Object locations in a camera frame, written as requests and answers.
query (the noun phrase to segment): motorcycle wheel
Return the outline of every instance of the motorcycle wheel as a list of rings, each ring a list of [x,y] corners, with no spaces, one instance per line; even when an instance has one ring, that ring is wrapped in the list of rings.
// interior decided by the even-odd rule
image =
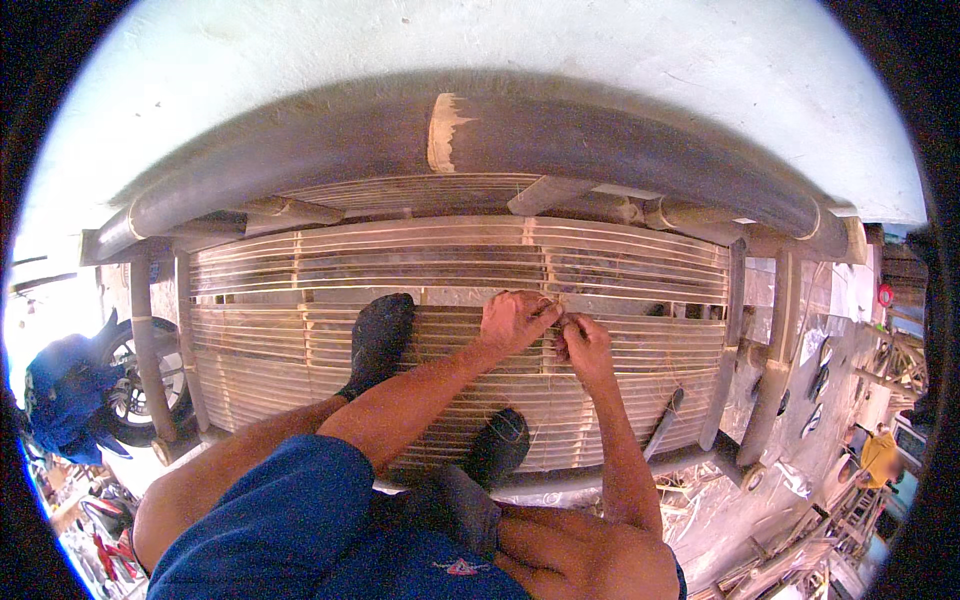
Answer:
[[[180,426],[193,415],[193,402],[186,386],[183,360],[177,346],[177,326],[160,317],[153,317],[154,339],[157,340],[157,358],[160,378],[167,394],[170,416]],[[113,437],[134,447],[149,447],[156,437],[153,420],[146,408],[146,397],[136,366],[133,329],[130,321],[117,324],[116,334],[104,347],[102,360],[110,365],[123,364],[124,377],[107,394],[107,427]]]

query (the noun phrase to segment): yellow shirt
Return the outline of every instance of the yellow shirt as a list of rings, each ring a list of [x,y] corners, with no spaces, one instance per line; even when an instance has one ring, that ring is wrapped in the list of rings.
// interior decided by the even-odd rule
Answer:
[[[860,465],[870,473],[870,481],[866,483],[866,487],[877,489],[886,485],[890,464],[895,460],[897,460],[897,442],[894,441],[894,434],[888,431],[882,435],[868,437],[860,454]]]

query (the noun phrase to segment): white wall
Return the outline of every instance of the white wall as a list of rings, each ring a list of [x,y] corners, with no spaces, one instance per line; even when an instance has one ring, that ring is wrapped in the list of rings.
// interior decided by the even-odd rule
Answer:
[[[925,221],[869,64],[812,0],[143,0],[90,60],[36,166],[17,256],[96,228],[125,183],[240,112],[424,68],[574,78],[753,140],[865,221]]]

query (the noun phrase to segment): blue motorcycle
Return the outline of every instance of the blue motorcycle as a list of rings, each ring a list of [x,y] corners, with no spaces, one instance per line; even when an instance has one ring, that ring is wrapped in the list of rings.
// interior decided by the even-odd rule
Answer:
[[[177,326],[153,317],[160,378],[174,424],[193,414]],[[21,431],[38,448],[85,465],[103,462],[101,448],[123,458],[119,442],[146,447],[156,436],[136,366],[130,321],[114,309],[92,338],[74,334],[44,348],[27,368]]]

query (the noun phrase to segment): logo on shorts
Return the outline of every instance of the logo on shorts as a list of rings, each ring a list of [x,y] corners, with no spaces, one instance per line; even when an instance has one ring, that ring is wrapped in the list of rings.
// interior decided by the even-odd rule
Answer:
[[[489,564],[473,564],[463,559],[457,559],[455,563],[433,563],[433,565],[437,568],[446,569],[446,572],[450,575],[476,575],[480,571],[490,570]]]

